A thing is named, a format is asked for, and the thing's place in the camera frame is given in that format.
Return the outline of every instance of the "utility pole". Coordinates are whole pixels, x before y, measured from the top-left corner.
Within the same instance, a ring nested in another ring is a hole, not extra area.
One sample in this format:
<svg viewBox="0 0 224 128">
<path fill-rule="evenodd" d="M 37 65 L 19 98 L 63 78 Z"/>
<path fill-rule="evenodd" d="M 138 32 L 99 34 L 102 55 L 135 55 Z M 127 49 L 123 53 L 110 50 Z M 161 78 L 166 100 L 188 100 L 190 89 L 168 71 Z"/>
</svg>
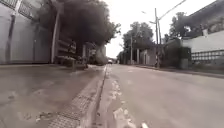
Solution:
<svg viewBox="0 0 224 128">
<path fill-rule="evenodd" d="M 132 60 L 133 60 L 133 55 L 132 55 L 132 51 L 133 50 L 133 39 L 132 39 L 132 36 L 131 36 L 131 65 L 132 65 Z"/>
<path fill-rule="evenodd" d="M 156 66 L 159 66 L 159 37 L 158 37 L 158 17 L 157 10 L 155 8 L 155 24 L 156 24 Z"/>
</svg>

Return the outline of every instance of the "metal railing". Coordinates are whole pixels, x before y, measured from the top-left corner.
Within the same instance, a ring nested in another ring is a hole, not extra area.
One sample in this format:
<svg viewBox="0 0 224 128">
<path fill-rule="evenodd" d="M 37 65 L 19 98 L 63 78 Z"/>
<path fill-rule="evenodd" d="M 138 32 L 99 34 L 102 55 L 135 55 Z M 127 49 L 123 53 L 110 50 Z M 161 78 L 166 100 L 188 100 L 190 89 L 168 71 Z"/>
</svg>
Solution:
<svg viewBox="0 0 224 128">
<path fill-rule="evenodd" d="M 37 19 L 37 9 L 27 1 L 21 2 L 19 13 L 32 20 Z"/>
<path fill-rule="evenodd" d="M 17 1 L 18 0 L 0 0 L 0 3 L 12 8 L 12 9 L 15 9 Z"/>
<path fill-rule="evenodd" d="M 222 59 L 224 57 L 224 50 L 203 51 L 191 54 L 192 61 L 202 61 L 204 63 L 211 63 L 214 60 Z"/>
</svg>

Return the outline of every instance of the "gray wall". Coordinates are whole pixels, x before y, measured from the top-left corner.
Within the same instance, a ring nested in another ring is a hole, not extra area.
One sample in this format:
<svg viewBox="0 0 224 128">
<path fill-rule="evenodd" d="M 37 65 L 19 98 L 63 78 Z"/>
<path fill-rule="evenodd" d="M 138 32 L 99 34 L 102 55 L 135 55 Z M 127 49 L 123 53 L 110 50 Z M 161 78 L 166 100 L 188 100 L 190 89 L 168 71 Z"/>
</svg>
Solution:
<svg viewBox="0 0 224 128">
<path fill-rule="evenodd" d="M 0 64 L 5 63 L 5 50 L 11 24 L 12 9 L 0 3 Z"/>
<path fill-rule="evenodd" d="M 0 64 L 6 63 L 6 43 L 13 10 L 0 3 Z M 10 63 L 49 63 L 52 33 L 17 14 L 11 38 Z"/>
</svg>

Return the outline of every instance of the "curb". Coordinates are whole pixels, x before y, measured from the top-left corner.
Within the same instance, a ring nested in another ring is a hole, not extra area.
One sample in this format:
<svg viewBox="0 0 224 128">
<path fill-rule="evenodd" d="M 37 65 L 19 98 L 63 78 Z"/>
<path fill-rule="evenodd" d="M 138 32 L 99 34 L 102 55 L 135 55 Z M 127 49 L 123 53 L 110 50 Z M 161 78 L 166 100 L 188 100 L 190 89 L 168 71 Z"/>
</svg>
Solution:
<svg viewBox="0 0 224 128">
<path fill-rule="evenodd" d="M 105 69 L 65 106 L 48 128 L 92 128 L 105 80 L 103 73 Z"/>
<path fill-rule="evenodd" d="M 168 71 L 168 72 L 176 72 L 176 73 L 191 74 L 191 75 L 200 75 L 200 76 L 206 76 L 206 77 L 214 77 L 214 78 L 224 79 L 224 75 L 222 75 L 222 74 L 204 73 L 204 72 L 194 72 L 194 71 L 184 71 L 184 70 L 176 70 L 176 69 L 158 69 L 158 68 L 154 68 L 154 67 L 147 67 L 147 66 L 140 66 L 140 65 L 135 65 L 135 67 L 146 68 L 146 69 L 153 69 L 153 70 L 158 70 L 158 71 Z"/>
</svg>

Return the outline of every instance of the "asphalt road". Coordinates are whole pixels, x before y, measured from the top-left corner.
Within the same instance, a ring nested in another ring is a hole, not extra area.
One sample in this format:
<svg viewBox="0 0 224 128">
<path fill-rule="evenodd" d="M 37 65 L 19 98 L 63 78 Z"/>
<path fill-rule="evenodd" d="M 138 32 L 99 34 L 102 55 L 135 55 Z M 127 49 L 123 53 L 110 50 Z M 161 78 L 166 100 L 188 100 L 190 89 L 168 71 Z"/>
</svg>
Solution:
<svg viewBox="0 0 224 128">
<path fill-rule="evenodd" d="M 108 69 L 135 124 L 224 127 L 224 79 L 120 65 Z"/>
</svg>

